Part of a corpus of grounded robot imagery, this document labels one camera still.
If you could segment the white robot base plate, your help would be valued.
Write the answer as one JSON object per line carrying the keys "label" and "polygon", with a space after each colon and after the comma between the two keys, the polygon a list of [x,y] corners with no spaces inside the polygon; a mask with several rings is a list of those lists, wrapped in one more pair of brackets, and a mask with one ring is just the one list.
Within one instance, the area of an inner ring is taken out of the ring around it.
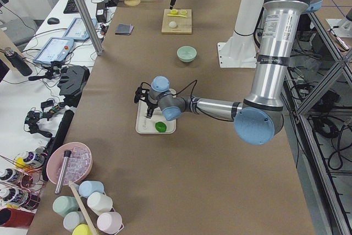
{"label": "white robot base plate", "polygon": [[255,68],[256,49],[249,43],[219,42],[217,44],[219,66],[221,68]]}

